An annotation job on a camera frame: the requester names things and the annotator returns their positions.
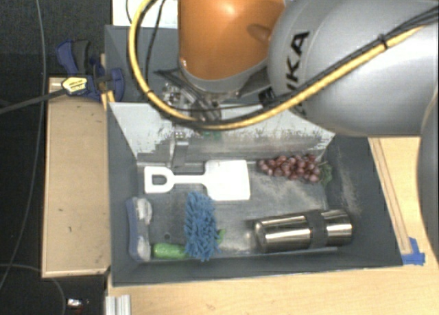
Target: gray bin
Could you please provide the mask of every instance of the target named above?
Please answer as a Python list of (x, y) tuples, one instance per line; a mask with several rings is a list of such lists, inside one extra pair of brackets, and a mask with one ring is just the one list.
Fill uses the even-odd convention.
[[(126, 60), (127, 29), (107, 27), (106, 64), (121, 67), (127, 81), (124, 102), (108, 111), (108, 164), (110, 185), (111, 272), (114, 286), (149, 283), (288, 275), (352, 268), (399, 266), (401, 254), (385, 203), (367, 139), (333, 136), (285, 112), (251, 128), (197, 134), (175, 129), (148, 104), (130, 78)], [(150, 31), (142, 29), (143, 44)], [(175, 31), (159, 30), (151, 59), (156, 69), (172, 69), (176, 60)], [(160, 78), (153, 77), (160, 89)], [(285, 178), (267, 177), (256, 170), (256, 160), (280, 154), (311, 152), (333, 167), (333, 180), (323, 188)], [(202, 173), (210, 159), (245, 159), (251, 181), (249, 201), (216, 202), (217, 227), (226, 229), (222, 252), (208, 262), (163, 261), (140, 264), (128, 252), (126, 200), (145, 196), (143, 167), (168, 165), (178, 173)], [(153, 217), (151, 243), (184, 244), (185, 201), (191, 190), (203, 186), (176, 186), (167, 194), (150, 194)], [(353, 225), (352, 242), (345, 246), (263, 254), (252, 235), (252, 221), (267, 216), (313, 209), (343, 209)]]

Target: green object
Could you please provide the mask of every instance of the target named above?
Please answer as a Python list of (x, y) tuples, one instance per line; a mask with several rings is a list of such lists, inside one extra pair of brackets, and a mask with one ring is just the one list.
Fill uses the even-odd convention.
[(188, 254), (185, 253), (185, 246), (170, 243), (157, 243), (153, 249), (154, 257), (157, 259), (186, 259)]
[(218, 238), (217, 238), (217, 243), (218, 244), (221, 244), (221, 242), (224, 239), (225, 234), (226, 234), (226, 230), (224, 230), (224, 229), (218, 231)]
[(332, 166), (328, 163), (319, 165), (320, 168), (320, 183), (323, 187), (326, 187), (328, 183), (332, 181)]

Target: grape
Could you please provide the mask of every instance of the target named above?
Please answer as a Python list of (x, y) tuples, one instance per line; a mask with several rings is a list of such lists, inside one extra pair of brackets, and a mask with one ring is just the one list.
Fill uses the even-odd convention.
[(312, 174), (309, 177), (309, 182), (312, 182), (312, 183), (318, 182), (319, 180), (320, 180), (319, 177), (317, 175), (315, 175), (315, 174)]
[(284, 176), (290, 180), (300, 179), (308, 183), (320, 181), (320, 168), (316, 156), (312, 154), (291, 157), (280, 155), (275, 159), (259, 160), (257, 166), (268, 176)]
[(274, 170), (274, 172), (273, 172), (273, 176), (275, 176), (275, 177), (281, 177), (281, 176), (283, 176), (283, 171), (278, 167), (278, 168), (276, 168), (276, 169)]
[(276, 167), (276, 161), (273, 159), (267, 160), (267, 165), (271, 168), (274, 169)]
[(289, 171), (289, 170), (290, 170), (290, 167), (291, 167), (291, 165), (290, 165), (289, 163), (283, 163), (283, 164), (281, 165), (281, 169), (282, 169), (282, 171), (284, 171), (284, 172)]
[(280, 155), (277, 159), (276, 159), (276, 164), (280, 165), (281, 163), (283, 163), (284, 161), (287, 160), (287, 157), (285, 155)]

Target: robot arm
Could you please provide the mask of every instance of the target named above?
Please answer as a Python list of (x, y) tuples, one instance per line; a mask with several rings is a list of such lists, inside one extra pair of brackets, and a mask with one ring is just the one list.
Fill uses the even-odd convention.
[[(221, 102), (236, 99), (251, 75), (266, 69), (276, 99), (287, 98), (241, 121), (203, 123), (152, 92), (134, 47), (140, 13), (130, 30), (130, 61), (157, 109), (188, 126), (230, 130), (300, 105), (300, 115), (336, 133), (422, 134), (420, 200), (439, 258), (437, 7), (427, 0), (179, 0), (179, 65), (187, 84)], [(318, 93), (308, 91), (314, 78)]]

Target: white plastic piece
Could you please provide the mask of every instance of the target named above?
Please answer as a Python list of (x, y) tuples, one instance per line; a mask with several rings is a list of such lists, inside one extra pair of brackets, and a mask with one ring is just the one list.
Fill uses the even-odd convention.
[(152, 206), (146, 198), (139, 198), (136, 200), (137, 218), (143, 220), (146, 225), (149, 225), (152, 218)]
[(105, 298), (106, 315), (131, 315), (131, 297), (125, 294), (120, 297), (107, 296)]
[(151, 260), (151, 246), (142, 236), (139, 236), (137, 240), (137, 255), (143, 261)]
[[(174, 185), (201, 184), (214, 200), (250, 199), (250, 180), (245, 160), (210, 160), (206, 162), (203, 175), (174, 175), (163, 166), (146, 166), (144, 171), (145, 193), (166, 193)], [(154, 184), (153, 177), (162, 176), (164, 184)]]
[(113, 296), (105, 297), (105, 315), (116, 315), (116, 298)]

